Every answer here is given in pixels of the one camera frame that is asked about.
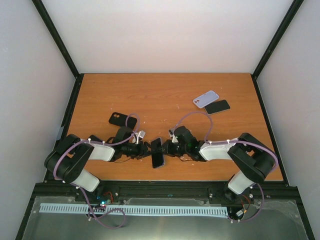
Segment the black table rail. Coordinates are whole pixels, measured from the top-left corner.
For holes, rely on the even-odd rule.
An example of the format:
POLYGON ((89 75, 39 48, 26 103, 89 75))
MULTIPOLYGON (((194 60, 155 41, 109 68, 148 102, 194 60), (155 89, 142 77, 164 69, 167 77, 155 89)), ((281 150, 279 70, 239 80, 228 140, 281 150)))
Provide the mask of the black table rail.
POLYGON ((275 138, 275 135, 274 135, 274 132, 273 132, 273 129, 272 129, 272 125, 271 125, 271 122, 270 122, 270 119, 269 119, 269 116, 268 116, 268 113, 267 113, 267 110, 266 110, 266 106, 265 106, 265 103, 263 101, 262 94, 261 94, 261 91, 260 91, 260 88, 259 88, 259 85, 258 85, 258 82, 257 82, 257 78, 254 77, 252 74, 250 76, 252 78, 252 83, 253 83, 253 86, 254 86, 254 89, 255 89, 255 92, 256 92, 256 95, 257 95, 257 98, 258 98, 258 101, 259 101, 259 104, 260 104, 260 107, 261 107, 261 110, 262 110, 264 121, 266 123, 266 127, 267 127, 267 130, 268 130, 268 134, 270 136, 270 140, 271 140, 275 155, 277 156, 277 159, 278 159, 278 166, 279 166, 282 178, 283 178, 283 182, 288 187, 290 184, 289 184, 288 177, 287 177, 287 174, 286 174, 286 171, 285 171, 285 168, 284 168, 284 164, 283 164, 283 161, 282 161, 282 158, 281 158, 281 154, 279 152, 279 148, 278 148, 278 145, 277 145, 277 142, 276 142, 276 138, 275 138))
POLYGON ((56 141, 52 152, 44 161, 44 166, 46 168, 46 174, 43 181, 44 183, 46 183, 47 181, 54 181, 55 177, 57 177, 57 179, 60 181, 64 181, 63 175, 66 173, 66 171, 68 171, 67 165, 68 163, 70 163, 71 159, 70 157, 67 157, 67 154, 72 150, 72 147, 75 145, 75 143, 80 142, 79 137, 75 136, 74 134, 70 134, 69 136, 67 136, 67 133, 77 103, 77 98, 81 89, 83 78, 84 74, 80 74, 75 80, 71 96, 62 120, 62 132, 60 139, 56 141))

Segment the black phone case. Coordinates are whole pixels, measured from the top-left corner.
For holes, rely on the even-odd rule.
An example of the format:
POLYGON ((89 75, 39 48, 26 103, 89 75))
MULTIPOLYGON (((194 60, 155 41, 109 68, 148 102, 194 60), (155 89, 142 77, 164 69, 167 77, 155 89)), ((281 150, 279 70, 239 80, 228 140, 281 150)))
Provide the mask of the black phone case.
POLYGON ((135 117, 128 117, 125 114, 119 112, 113 112, 108 120, 111 125, 115 125, 118 127, 128 127, 130 129, 134 129, 138 120, 135 117))

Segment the right black table rail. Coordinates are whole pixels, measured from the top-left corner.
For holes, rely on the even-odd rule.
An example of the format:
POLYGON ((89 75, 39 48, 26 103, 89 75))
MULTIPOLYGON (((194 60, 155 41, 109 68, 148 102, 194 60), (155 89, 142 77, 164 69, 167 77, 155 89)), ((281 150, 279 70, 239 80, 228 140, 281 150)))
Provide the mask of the right black table rail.
POLYGON ((276 138, 275 138, 275 135, 274 135, 274 132, 273 132, 273 129, 272 129, 272 125, 271 125, 271 122, 270 122, 270 119, 269 119, 269 116, 268 116, 268 113, 267 113, 267 110, 266 110, 266 106, 265 106, 265 103, 263 101, 262 94, 261 94, 261 91, 260 91, 260 88, 259 88, 259 85, 258 85, 258 82, 257 82, 257 78, 254 77, 252 74, 250 76, 252 78, 252 83, 253 83, 253 86, 254 86, 254 89, 255 89, 255 92, 256 92, 256 95, 257 95, 257 98, 258 98, 258 101, 259 101, 259 104, 260 104, 260 107, 261 107, 261 110, 262 110, 264 121, 266 123, 266 127, 267 127, 267 130, 268 130, 268 134, 270 136, 270 140, 271 140, 275 155, 277 156, 277 159, 278 159, 278 166, 279 166, 282 178, 283 178, 283 182, 288 187, 290 184, 289 184, 288 177, 287 177, 287 174, 286 174, 286 171, 285 171, 285 168, 284 168, 284 164, 283 164, 283 161, 282 161, 282 158, 281 158, 281 154, 279 152, 279 148, 278 148, 278 145, 277 145, 277 142, 276 142, 276 138))

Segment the white phone black screen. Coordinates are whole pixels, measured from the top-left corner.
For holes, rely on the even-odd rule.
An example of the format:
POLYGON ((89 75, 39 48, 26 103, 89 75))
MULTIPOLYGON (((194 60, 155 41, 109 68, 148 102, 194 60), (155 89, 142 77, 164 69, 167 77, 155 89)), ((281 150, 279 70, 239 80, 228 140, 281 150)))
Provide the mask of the white phone black screen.
POLYGON ((223 112, 223 111, 227 111, 229 110, 231 107, 229 105, 229 103, 224 99, 224 100, 220 100, 220 101, 215 101, 212 102, 210 104, 208 104, 207 106, 204 107, 206 113, 208 115, 212 115, 212 114, 216 114, 219 112, 223 112))

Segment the lavender phone case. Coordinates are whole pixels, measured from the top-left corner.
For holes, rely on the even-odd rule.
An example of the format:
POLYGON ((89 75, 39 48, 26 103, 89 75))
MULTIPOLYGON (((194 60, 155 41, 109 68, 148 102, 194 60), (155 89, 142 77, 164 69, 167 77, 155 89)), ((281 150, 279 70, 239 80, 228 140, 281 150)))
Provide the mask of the lavender phone case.
POLYGON ((219 99, 219 95, 214 92, 213 90, 209 90, 207 92, 205 92, 204 94, 196 97, 195 99, 193 99, 193 103, 199 108, 202 109, 205 106, 213 103, 214 101, 219 99))

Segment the left controller board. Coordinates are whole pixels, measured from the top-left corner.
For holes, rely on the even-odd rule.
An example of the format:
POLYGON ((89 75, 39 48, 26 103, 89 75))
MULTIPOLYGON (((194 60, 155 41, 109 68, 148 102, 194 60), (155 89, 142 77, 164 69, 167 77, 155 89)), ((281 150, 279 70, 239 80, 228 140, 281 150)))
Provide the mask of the left controller board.
POLYGON ((101 207, 106 207, 114 202, 113 194, 108 191, 96 197, 101 207))

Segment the dark blue phone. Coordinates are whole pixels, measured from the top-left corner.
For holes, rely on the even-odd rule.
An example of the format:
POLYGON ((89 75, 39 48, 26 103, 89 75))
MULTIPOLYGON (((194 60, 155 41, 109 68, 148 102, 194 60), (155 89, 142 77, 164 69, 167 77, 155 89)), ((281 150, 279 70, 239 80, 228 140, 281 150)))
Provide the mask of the dark blue phone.
POLYGON ((102 140, 100 139, 100 138, 98 138, 97 136, 95 136, 95 135, 90 135, 89 137, 88 137, 92 142, 99 142, 99 143, 101 143, 102 142, 102 140))

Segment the left black frame post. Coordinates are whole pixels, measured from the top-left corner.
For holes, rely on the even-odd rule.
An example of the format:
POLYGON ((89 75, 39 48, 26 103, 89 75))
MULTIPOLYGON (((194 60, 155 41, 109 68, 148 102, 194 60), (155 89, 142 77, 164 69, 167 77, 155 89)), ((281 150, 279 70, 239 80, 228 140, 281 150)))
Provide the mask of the left black frame post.
POLYGON ((75 79, 77 79, 80 75, 69 51, 67 50, 50 14, 48 13, 44 3, 42 0, 32 0, 32 3, 37 10, 39 16, 41 17, 43 23, 45 24, 47 30, 49 31, 53 41, 55 42, 56 46, 58 47, 62 57, 64 58, 68 68, 70 69, 72 75, 75 79))

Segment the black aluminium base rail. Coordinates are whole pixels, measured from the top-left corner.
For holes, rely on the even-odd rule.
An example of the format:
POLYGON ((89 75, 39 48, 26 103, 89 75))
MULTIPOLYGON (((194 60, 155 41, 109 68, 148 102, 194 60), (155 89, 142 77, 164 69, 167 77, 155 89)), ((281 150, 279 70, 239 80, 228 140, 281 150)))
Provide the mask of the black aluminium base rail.
POLYGON ((225 193, 225 181, 107 181, 101 182, 102 190, 88 193, 90 202, 97 203, 102 198, 113 197, 118 203, 131 198, 143 199, 195 199, 207 200, 210 204, 222 206, 239 205, 241 201, 251 203, 267 200, 293 200, 302 203, 297 187, 283 182, 267 181, 245 190, 240 196, 225 193))

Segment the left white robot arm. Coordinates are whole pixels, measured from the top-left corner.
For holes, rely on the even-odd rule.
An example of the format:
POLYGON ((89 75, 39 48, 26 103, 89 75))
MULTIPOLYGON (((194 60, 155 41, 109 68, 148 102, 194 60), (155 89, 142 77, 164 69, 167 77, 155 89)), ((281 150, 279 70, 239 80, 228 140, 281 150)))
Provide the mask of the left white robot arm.
POLYGON ((89 160, 115 162, 122 156, 130 159, 142 159, 151 155, 151 145, 143 141, 144 131, 135 132, 122 126, 114 137, 103 141, 94 135, 81 139, 74 134, 68 135, 47 156, 44 166, 53 173, 54 178, 86 190, 86 195, 92 201, 103 198, 104 188, 101 180, 85 166, 89 160))

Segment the right black frame post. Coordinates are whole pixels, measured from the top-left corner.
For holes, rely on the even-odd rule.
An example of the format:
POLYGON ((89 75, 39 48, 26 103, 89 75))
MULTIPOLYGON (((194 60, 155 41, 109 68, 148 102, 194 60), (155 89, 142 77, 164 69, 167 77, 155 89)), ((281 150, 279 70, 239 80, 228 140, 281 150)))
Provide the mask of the right black frame post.
POLYGON ((279 42, 281 41, 282 37, 284 36, 286 30, 290 26, 292 20, 294 19, 295 15, 299 11, 303 2, 304 2, 304 0, 293 0, 292 1, 290 7, 288 8, 286 14, 283 17, 281 23, 279 24, 277 30, 275 31, 271 41, 269 42, 267 48, 265 49, 261 59, 259 60, 256 68, 254 69, 253 73, 251 74, 251 77, 254 81, 257 81, 258 77, 260 76, 261 72, 263 71, 264 67, 266 66, 271 55, 273 54, 273 52, 276 49, 279 42))

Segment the left black table rail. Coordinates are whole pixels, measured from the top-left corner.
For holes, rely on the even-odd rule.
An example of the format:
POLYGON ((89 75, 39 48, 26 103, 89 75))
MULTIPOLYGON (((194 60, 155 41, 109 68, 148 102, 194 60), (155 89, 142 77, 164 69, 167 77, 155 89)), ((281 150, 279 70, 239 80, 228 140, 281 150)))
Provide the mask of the left black table rail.
POLYGON ((54 181, 55 177, 57 177, 57 179, 60 181, 64 181, 63 175, 66 173, 66 171, 68 171, 67 165, 68 163, 70 163, 71 159, 70 157, 67 157, 67 154, 72 150, 72 147, 75 145, 75 143, 80 142, 79 137, 75 136, 74 134, 70 134, 69 136, 67 136, 67 133, 77 103, 77 98, 81 89, 83 78, 84 74, 80 74, 75 80, 71 96, 62 120, 62 132, 60 139, 56 141, 52 152, 44 161, 44 166, 46 168, 46 174, 43 181, 44 183, 46 183, 47 181, 54 181))

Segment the black frame post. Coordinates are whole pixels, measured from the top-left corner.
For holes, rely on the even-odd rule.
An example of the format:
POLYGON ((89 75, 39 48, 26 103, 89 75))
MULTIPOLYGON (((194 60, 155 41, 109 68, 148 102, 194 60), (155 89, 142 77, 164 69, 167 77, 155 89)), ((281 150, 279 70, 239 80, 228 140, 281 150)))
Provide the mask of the black frame post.
POLYGON ((42 0, 32 0, 32 3, 37 10, 39 16, 41 17, 43 23, 45 24, 47 30, 49 31, 53 41, 55 42, 56 46, 58 47, 62 57, 64 58, 68 68, 70 69, 72 75, 75 79, 77 79, 80 75, 69 51, 67 50, 50 14, 48 13, 44 3, 42 0))
POLYGON ((293 0, 292 1, 290 7, 288 8, 286 14, 283 17, 281 23, 279 24, 277 30, 275 31, 271 41, 269 42, 267 48, 265 49, 261 59, 259 60, 256 68, 254 69, 253 73, 251 74, 251 77, 254 81, 257 81, 258 77, 260 76, 261 72, 263 71, 264 67, 266 66, 271 55, 273 54, 273 52, 276 49, 279 42, 281 41, 282 37, 284 36, 286 30, 290 26, 292 20, 294 19, 295 15, 299 11, 303 2, 304 2, 304 0, 293 0))

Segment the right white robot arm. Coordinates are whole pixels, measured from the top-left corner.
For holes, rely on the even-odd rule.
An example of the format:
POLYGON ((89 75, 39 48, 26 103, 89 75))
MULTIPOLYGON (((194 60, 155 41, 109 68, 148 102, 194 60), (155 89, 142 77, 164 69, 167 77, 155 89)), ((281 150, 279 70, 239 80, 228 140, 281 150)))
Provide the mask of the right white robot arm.
POLYGON ((277 168, 276 154, 251 134, 245 132, 238 138, 225 141, 198 140, 185 127, 169 131, 170 139, 157 143, 153 149, 170 157, 187 155, 195 162, 231 160, 239 172, 228 180, 227 194, 241 195, 248 188, 261 184, 277 168))

